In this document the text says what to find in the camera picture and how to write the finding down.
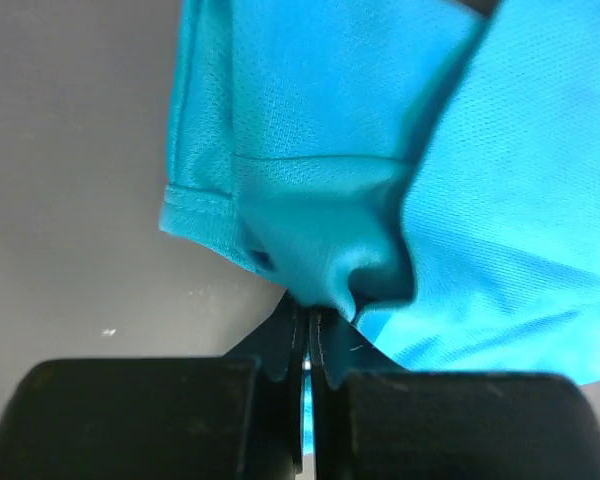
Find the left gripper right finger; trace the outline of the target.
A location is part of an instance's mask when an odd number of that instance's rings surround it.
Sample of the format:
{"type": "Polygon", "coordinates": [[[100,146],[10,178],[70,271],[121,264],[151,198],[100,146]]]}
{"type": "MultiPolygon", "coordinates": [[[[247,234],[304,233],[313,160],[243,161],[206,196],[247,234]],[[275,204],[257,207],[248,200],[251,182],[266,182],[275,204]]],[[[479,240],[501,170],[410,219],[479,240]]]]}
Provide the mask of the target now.
{"type": "Polygon", "coordinates": [[[320,479],[600,479],[600,426],[552,374],[414,372],[309,315],[320,479]]]}

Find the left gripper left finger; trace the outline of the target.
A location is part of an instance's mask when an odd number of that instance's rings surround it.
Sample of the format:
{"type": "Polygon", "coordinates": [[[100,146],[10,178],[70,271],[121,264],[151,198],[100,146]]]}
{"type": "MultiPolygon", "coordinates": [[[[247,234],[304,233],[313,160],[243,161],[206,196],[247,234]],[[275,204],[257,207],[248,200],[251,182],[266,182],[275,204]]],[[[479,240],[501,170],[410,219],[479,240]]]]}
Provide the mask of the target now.
{"type": "Polygon", "coordinates": [[[0,418],[0,479],[292,479],[307,334],[284,297],[221,356],[42,362],[0,418]]]}

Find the teal t shirt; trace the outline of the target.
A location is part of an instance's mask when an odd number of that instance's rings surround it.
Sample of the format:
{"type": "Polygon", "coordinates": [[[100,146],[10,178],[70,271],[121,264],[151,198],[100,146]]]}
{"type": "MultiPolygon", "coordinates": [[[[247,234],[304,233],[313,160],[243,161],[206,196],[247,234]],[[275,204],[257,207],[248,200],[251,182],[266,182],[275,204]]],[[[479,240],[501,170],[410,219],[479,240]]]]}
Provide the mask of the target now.
{"type": "Polygon", "coordinates": [[[405,368],[600,381],[600,1],[186,1],[166,174],[405,368]]]}

